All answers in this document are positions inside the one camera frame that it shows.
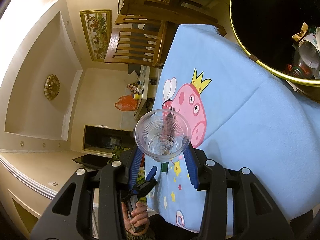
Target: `handle grip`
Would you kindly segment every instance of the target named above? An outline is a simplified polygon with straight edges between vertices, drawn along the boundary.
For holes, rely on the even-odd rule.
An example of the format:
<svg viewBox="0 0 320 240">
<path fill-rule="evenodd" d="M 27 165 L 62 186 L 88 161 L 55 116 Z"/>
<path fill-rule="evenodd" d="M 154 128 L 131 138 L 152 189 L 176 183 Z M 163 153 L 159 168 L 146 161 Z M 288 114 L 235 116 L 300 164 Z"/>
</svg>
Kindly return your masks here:
<svg viewBox="0 0 320 240">
<path fill-rule="evenodd" d="M 127 201 L 126 205 L 127 205 L 127 209 L 128 209 L 128 216 L 130 219 L 132 219 L 133 217 L 131 216 L 131 212 L 133 210 L 135 210 L 137 208 L 137 202 L 138 202 L 138 196 L 137 195 L 133 195 L 130 197 L 130 199 Z M 133 224 L 131 224 L 133 232 L 134 233 L 138 233 L 144 230 L 145 225 L 139 226 L 139 227 L 135 227 Z"/>
</svg>

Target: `light blue cloth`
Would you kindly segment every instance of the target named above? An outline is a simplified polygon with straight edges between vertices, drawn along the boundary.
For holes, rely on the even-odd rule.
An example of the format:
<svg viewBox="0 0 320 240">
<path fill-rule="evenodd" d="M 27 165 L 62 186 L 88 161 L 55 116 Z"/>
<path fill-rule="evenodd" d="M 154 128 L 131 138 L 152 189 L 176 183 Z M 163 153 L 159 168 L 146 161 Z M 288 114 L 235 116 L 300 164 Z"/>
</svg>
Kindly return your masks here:
<svg viewBox="0 0 320 240">
<path fill-rule="evenodd" d="M 196 76 L 203 72 L 202 81 L 212 80 L 201 88 L 200 99 L 196 93 L 191 97 L 195 69 Z M 178 111 L 181 106 L 180 113 L 192 127 L 200 123 L 193 144 L 201 142 L 201 122 L 206 122 L 197 148 L 225 168 L 250 168 L 287 219 L 320 203 L 320 105 L 289 90 L 212 26 L 179 26 L 153 109 L 162 108 L 167 99 L 173 101 L 164 107 L 170 103 Z M 192 115 L 192 111 L 201 112 L 194 106 L 197 100 L 206 120 Z M 169 223 L 199 231 L 205 192 L 191 185 L 183 155 L 169 162 L 167 173 L 146 156 L 147 173 L 153 165 L 158 167 L 158 185 L 148 195 L 148 206 Z"/>
</svg>

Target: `peppa pig print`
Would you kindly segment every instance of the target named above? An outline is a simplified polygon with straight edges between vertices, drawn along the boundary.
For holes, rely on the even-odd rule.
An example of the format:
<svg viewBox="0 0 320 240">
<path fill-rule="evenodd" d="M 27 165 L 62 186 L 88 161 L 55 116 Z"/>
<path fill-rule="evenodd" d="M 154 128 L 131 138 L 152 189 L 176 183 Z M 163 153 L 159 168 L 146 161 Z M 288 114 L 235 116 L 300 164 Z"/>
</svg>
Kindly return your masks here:
<svg viewBox="0 0 320 240">
<path fill-rule="evenodd" d="M 209 85 L 211 79 L 203 78 L 203 72 L 197 75 L 195 69 L 191 83 L 182 85 L 173 99 L 170 99 L 175 92 L 177 80 L 172 78 L 164 84 L 164 102 L 163 109 L 171 109 L 182 114 L 188 121 L 191 128 L 191 144 L 197 148 L 204 139 L 207 119 L 204 106 L 200 98 L 203 90 Z"/>
</svg>

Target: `orange plastic bag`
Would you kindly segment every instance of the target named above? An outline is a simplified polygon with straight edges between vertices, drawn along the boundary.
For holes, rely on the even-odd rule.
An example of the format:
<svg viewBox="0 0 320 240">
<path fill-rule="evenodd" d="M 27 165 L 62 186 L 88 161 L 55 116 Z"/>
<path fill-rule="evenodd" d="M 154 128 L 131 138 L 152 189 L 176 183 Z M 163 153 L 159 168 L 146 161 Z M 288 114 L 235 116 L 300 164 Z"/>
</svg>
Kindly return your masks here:
<svg viewBox="0 0 320 240">
<path fill-rule="evenodd" d="M 115 107 L 122 112 L 135 111 L 138 106 L 138 100 L 134 100 L 132 95 L 122 96 L 119 102 L 115 103 Z"/>
</svg>

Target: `sleeve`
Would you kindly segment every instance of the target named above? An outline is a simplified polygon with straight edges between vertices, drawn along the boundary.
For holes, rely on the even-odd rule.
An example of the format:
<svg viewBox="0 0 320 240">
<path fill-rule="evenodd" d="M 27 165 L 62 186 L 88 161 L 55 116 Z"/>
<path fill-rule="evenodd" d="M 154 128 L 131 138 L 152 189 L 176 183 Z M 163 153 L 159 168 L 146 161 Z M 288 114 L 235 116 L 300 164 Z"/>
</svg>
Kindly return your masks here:
<svg viewBox="0 0 320 240">
<path fill-rule="evenodd" d="M 141 235 L 141 236 L 134 236 L 130 233 L 127 233 L 127 240 L 156 240 L 156 236 L 155 236 L 155 233 L 152 231 L 151 228 L 148 229 L 148 231 Z"/>
</svg>

